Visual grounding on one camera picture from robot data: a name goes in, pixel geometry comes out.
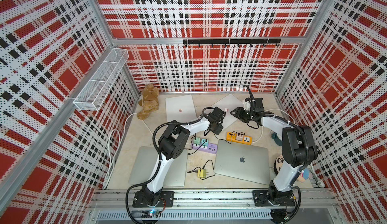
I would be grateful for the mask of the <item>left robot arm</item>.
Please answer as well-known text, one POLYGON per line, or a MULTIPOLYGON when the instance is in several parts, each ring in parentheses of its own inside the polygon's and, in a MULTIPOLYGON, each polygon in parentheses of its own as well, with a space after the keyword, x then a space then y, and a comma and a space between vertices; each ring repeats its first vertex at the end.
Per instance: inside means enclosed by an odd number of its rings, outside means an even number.
POLYGON ((204 132, 205 135, 209 132, 218 135, 223 130, 225 116, 226 112, 220 108, 207 107, 196 120, 191 122, 173 120, 155 129, 152 142, 157 151, 158 160, 150 179, 141 184, 141 192, 147 201, 158 201, 169 168, 182 154, 188 138, 199 132, 204 132))

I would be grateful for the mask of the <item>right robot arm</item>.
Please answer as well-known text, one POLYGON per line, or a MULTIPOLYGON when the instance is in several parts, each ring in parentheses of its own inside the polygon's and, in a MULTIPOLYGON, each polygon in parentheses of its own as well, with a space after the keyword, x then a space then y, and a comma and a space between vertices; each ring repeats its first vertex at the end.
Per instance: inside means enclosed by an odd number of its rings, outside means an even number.
POLYGON ((263 99, 253 96, 246 98, 244 106, 235 108, 230 114, 243 123, 256 122, 258 127, 262 126, 277 133, 282 141, 284 163, 271 181, 270 191, 275 194, 290 192, 302 171, 318 157, 311 128, 299 126, 265 111, 263 99))

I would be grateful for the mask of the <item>black charger cable yellow adapter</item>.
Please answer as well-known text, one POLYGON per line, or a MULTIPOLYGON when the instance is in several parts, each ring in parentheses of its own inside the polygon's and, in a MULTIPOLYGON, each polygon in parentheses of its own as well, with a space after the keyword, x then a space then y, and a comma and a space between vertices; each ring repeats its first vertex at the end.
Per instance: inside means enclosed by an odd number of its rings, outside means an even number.
POLYGON ((194 168, 193 170, 187 171, 187 173, 188 174, 195 173, 197 175, 197 171, 199 169, 205 169, 206 170, 206 178, 204 180, 209 179, 211 177, 214 177, 216 175, 216 173, 215 173, 215 166, 214 166, 214 163, 213 163, 213 161, 211 159, 206 161, 203 166, 198 166, 198 167, 194 168))

